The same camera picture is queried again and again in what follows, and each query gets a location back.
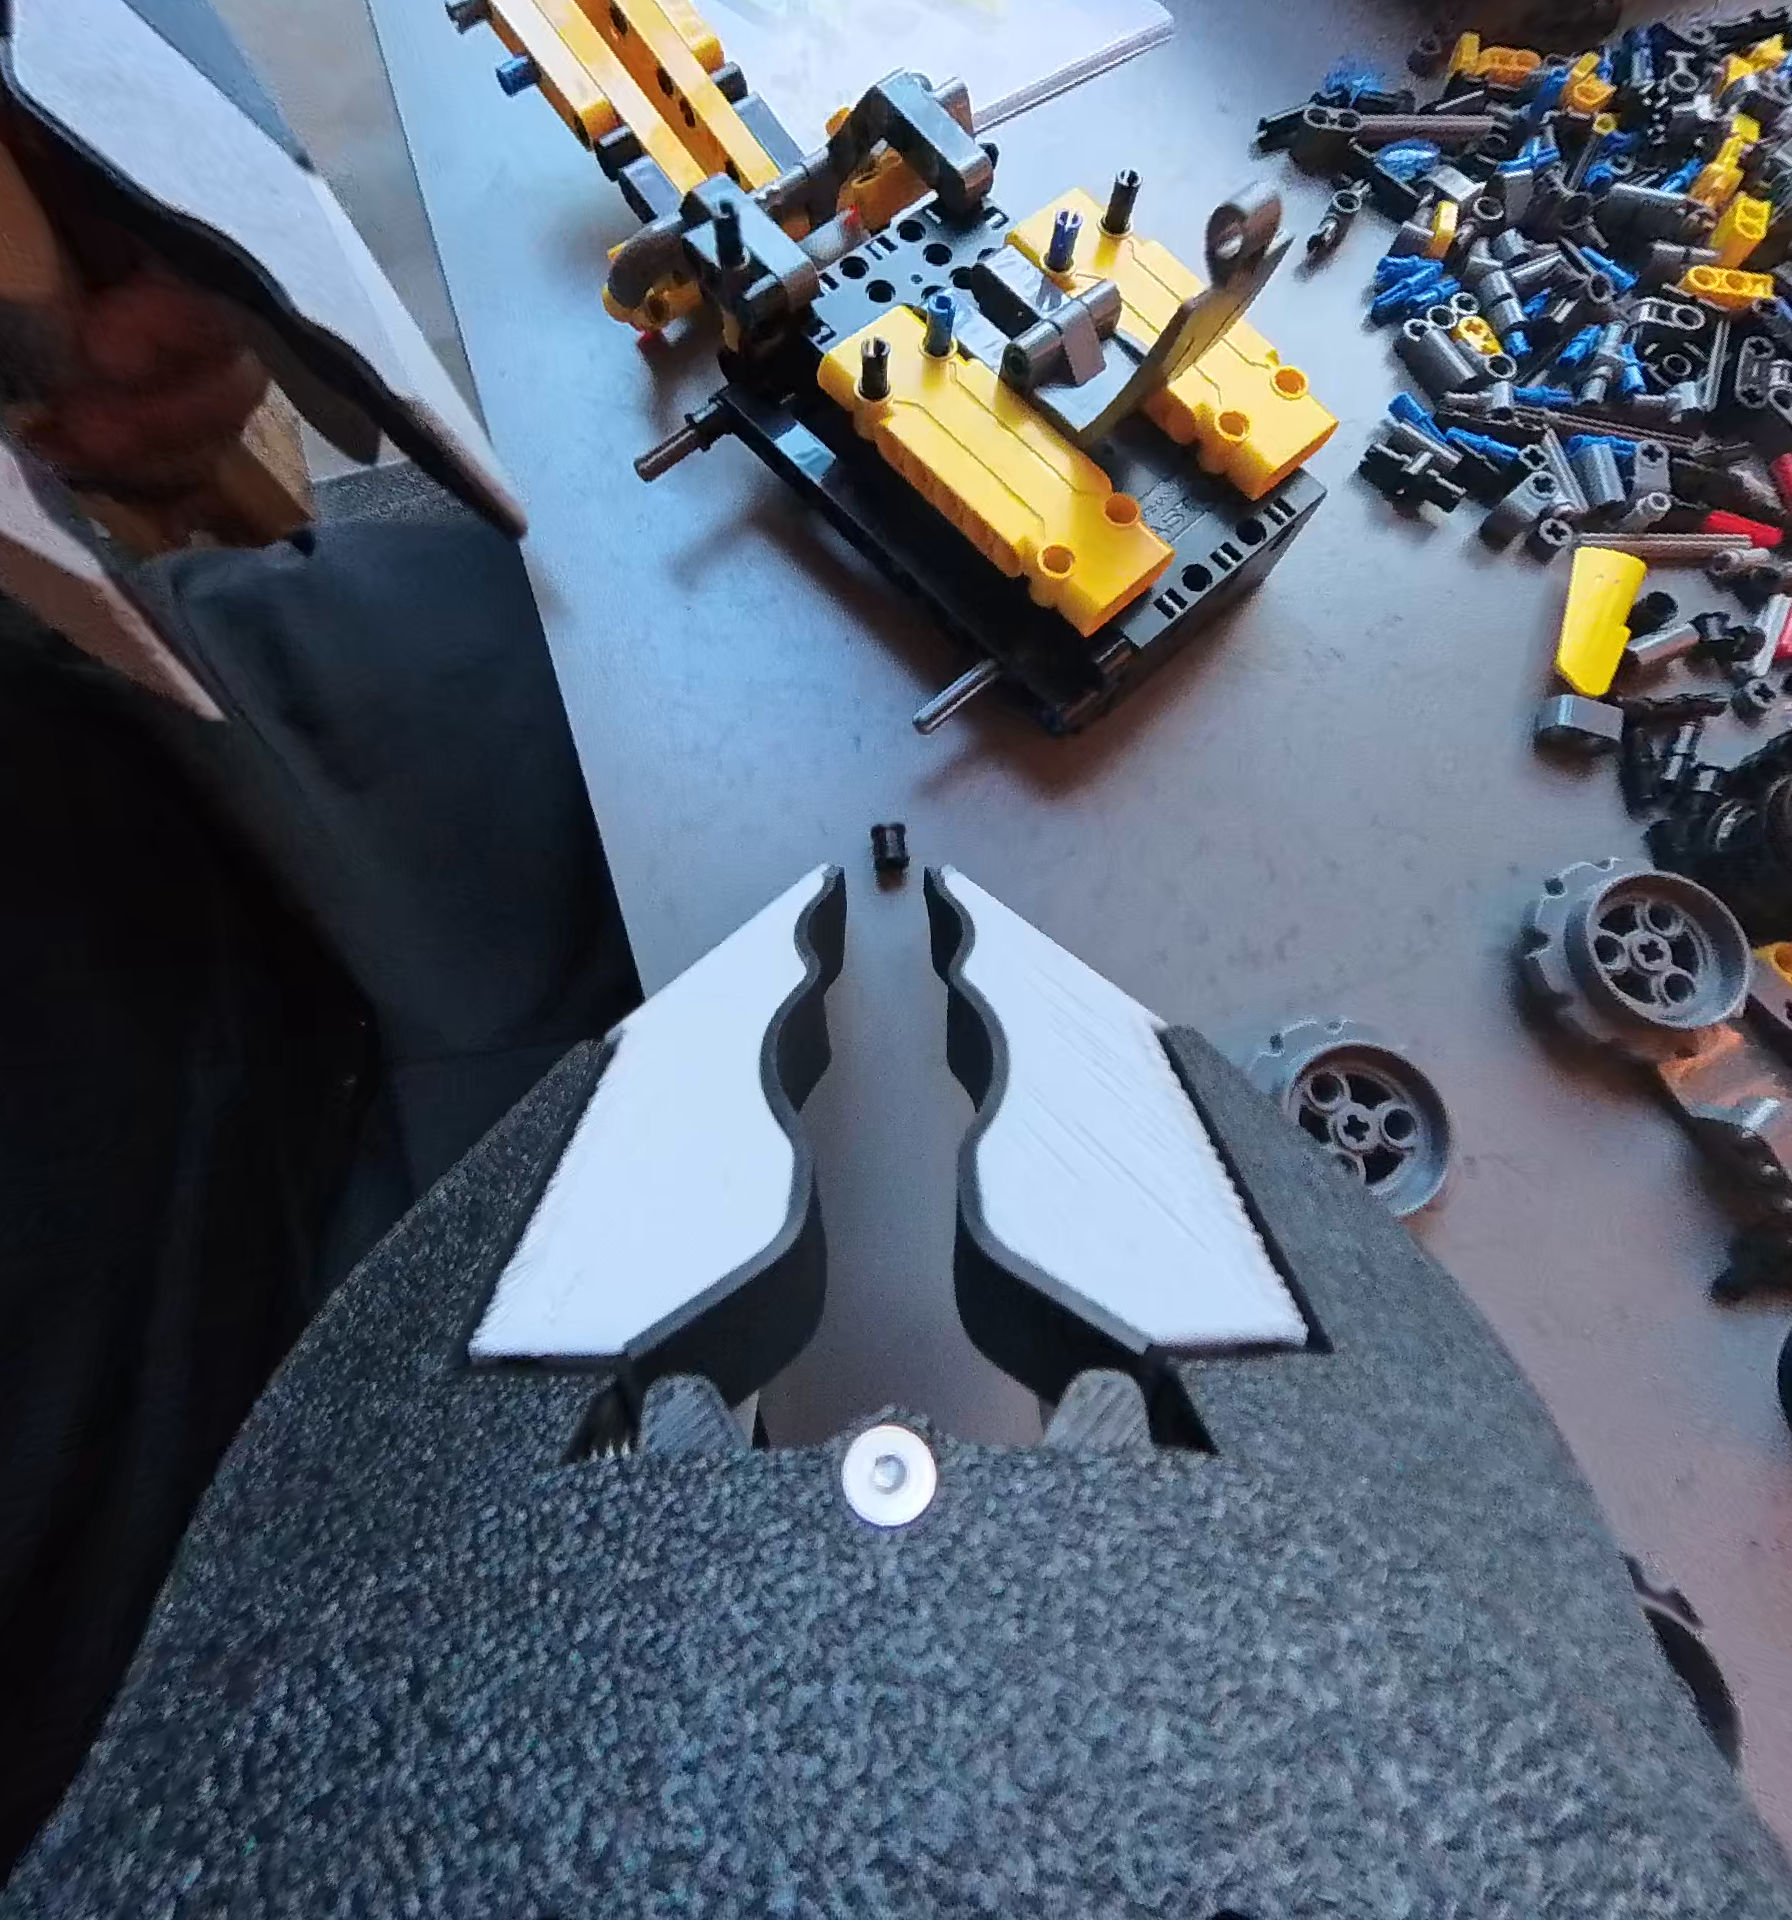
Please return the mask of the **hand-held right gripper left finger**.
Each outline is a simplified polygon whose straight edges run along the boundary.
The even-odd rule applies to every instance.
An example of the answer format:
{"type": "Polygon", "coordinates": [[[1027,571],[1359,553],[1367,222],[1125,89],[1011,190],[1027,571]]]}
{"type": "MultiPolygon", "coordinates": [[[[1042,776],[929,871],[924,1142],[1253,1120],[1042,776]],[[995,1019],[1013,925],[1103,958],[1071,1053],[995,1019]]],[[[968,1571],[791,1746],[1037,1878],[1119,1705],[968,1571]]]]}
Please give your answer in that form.
{"type": "Polygon", "coordinates": [[[767,1387],[819,1326],[827,1254],[804,1104],[832,1059],[847,881],[788,885],[606,1039],[469,1339],[480,1372],[767,1387]]]}

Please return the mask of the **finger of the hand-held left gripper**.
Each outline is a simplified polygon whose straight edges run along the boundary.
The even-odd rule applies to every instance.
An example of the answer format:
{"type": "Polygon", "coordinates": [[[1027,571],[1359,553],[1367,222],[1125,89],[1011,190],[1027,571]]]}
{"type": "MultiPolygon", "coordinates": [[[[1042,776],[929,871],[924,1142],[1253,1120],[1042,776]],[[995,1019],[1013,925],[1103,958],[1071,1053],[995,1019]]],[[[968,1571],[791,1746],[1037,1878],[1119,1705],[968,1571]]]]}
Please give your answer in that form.
{"type": "Polygon", "coordinates": [[[218,726],[218,703],[164,636],[133,581],[0,415],[0,593],[145,693],[218,726]]]}
{"type": "Polygon", "coordinates": [[[86,265],[164,267],[225,303],[326,442],[399,448],[524,538],[474,409],[212,4],[4,4],[3,89],[86,265]]]}

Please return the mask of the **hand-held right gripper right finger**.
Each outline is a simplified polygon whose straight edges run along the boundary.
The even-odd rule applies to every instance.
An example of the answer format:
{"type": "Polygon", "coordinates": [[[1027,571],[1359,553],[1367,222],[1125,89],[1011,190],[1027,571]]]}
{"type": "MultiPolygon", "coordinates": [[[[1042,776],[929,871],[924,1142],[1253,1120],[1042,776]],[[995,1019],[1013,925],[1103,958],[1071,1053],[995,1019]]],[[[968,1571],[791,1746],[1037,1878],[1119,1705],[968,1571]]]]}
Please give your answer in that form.
{"type": "Polygon", "coordinates": [[[1167,1024],[954,866],[924,874],[958,1151],[954,1289],[1041,1402],[1181,1360],[1298,1352],[1310,1324],[1165,1043],[1167,1024]]]}

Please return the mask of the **yellow black brick vehicle model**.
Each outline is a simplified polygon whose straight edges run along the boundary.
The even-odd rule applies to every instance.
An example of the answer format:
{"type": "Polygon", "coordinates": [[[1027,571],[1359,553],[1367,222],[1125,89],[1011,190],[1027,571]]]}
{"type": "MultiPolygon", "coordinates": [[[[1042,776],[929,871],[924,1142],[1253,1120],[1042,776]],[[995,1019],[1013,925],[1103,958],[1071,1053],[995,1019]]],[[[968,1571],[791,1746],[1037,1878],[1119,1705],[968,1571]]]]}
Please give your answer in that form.
{"type": "Polygon", "coordinates": [[[606,314],[717,333],[721,386],[635,471],[735,438],[974,650],[933,734],[1002,685],[1077,734],[1280,561],[1335,420],[1246,322],[1289,253],[1253,184],[1200,268],[1121,172],[1013,220],[968,91],[896,66],[804,145],[692,4],[448,4],[503,49],[637,227],[606,314]]]}

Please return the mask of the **grey desk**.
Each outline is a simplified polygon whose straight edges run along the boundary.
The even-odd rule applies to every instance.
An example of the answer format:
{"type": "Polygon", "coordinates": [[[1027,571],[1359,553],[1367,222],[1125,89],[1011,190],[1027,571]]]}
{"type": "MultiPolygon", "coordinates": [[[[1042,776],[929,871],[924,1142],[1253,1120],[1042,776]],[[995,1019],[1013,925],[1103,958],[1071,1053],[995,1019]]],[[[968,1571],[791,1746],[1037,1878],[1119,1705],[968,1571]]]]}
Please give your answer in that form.
{"type": "Polygon", "coordinates": [[[1285,268],[1253,325],[1340,427],[1327,497],[1267,583],[1101,726],[1050,740],[997,695],[910,714],[963,653],[788,488],[721,442],[634,459],[717,384],[702,343],[637,349],[598,297],[628,223],[568,130],[505,98],[488,33],[374,4],[462,348],[528,508],[524,559],[641,986],[813,866],[848,874],[832,1067],[809,1104],[830,1241],[819,1334],[767,1391],[788,1443],[886,1407],[1020,1442],[1030,1398],[954,1307],[971,1104],[944,1059],[920,881],[868,830],[956,866],[1148,1008],[1226,1052],[1353,1019],[1418,1062],[1455,1163],[1418,1218],[1593,1481],[1620,1544],[1699,1611],[1744,1781],[1792,1854],[1792,1307],[1708,1289],[1729,1218],[1646,1084],[1523,1020],[1541,885],[1639,849],[1619,783],[1535,757],[1564,571],[1412,527],[1355,478],[1398,390],[1363,329],[1379,236],[1285,268]]]}

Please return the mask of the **wooden table leg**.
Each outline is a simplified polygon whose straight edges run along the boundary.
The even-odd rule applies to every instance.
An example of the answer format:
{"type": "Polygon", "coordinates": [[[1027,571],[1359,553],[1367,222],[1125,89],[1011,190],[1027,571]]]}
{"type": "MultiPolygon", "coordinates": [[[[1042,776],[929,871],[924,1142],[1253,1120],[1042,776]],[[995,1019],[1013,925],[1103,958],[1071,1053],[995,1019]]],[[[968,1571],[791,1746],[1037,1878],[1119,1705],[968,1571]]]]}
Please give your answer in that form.
{"type": "Polygon", "coordinates": [[[272,383],[209,484],[211,516],[220,541],[265,547],[288,541],[311,524],[313,497],[301,426],[295,408],[272,383]]]}

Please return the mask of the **grey toothed brick wheel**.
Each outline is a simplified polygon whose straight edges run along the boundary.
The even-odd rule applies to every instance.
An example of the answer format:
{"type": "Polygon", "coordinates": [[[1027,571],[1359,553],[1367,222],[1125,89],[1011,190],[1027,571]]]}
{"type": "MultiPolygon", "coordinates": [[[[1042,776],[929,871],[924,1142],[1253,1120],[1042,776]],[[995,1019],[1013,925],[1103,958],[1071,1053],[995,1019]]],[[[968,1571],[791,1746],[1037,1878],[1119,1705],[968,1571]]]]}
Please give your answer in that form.
{"type": "Polygon", "coordinates": [[[1515,972],[1576,1043],[1630,1064],[1686,1058],[1736,1022],[1755,956],[1696,881],[1636,860],[1566,866],[1523,913],[1515,972]]]}
{"type": "Polygon", "coordinates": [[[1392,1216],[1436,1202],[1453,1125],[1434,1083],[1364,1022],[1285,1024],[1244,1062],[1244,1078],[1392,1216]]]}

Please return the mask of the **person's dark clothed lap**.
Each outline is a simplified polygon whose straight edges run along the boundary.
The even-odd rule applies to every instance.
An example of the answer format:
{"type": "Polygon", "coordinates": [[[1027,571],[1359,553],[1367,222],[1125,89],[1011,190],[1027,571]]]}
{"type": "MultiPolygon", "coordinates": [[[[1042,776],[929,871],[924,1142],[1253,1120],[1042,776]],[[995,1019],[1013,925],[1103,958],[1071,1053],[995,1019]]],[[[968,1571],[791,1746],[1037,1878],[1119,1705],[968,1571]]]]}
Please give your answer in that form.
{"type": "Polygon", "coordinates": [[[403,464],[145,584],[220,722],[0,595],[0,1887],[333,1284],[641,997],[515,541],[403,464]]]}

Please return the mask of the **yellow curved brick panel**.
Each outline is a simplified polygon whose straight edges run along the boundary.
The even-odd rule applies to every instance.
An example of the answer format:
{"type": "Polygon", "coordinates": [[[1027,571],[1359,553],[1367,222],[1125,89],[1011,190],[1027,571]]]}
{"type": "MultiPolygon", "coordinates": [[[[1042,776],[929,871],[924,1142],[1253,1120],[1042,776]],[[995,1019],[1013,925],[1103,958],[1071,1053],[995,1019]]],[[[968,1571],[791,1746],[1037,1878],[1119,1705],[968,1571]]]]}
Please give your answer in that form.
{"type": "Polygon", "coordinates": [[[1554,677],[1566,693],[1599,701],[1612,690],[1628,648],[1628,611],[1647,571],[1642,555],[1623,549],[1574,549],[1552,650],[1554,677]]]}

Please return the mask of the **brick instruction booklet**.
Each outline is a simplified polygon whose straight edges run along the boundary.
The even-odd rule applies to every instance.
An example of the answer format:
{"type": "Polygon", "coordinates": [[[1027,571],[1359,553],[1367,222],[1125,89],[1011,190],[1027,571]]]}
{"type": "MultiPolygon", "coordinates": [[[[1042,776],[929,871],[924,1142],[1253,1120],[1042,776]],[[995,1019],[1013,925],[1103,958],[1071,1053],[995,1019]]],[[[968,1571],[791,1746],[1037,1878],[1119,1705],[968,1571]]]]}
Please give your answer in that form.
{"type": "Polygon", "coordinates": [[[990,129],[1173,33],[1153,3],[819,3],[772,4],[722,42],[791,130],[817,133],[896,71],[964,82],[990,129]]]}

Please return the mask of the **pile of small brick parts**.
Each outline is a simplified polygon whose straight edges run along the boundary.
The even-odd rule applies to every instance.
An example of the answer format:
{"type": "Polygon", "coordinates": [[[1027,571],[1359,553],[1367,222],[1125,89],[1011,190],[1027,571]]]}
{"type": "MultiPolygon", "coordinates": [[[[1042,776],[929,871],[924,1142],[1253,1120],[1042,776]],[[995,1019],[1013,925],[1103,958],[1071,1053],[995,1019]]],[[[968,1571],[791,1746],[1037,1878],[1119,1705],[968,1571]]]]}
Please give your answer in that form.
{"type": "Polygon", "coordinates": [[[1329,179],[1304,243],[1389,226],[1364,320],[1404,388],[1359,462],[1488,552],[1642,555],[1603,703],[1647,828],[1792,764],[1792,6],[1440,14],[1416,87],[1340,61],[1256,149],[1329,179]]]}

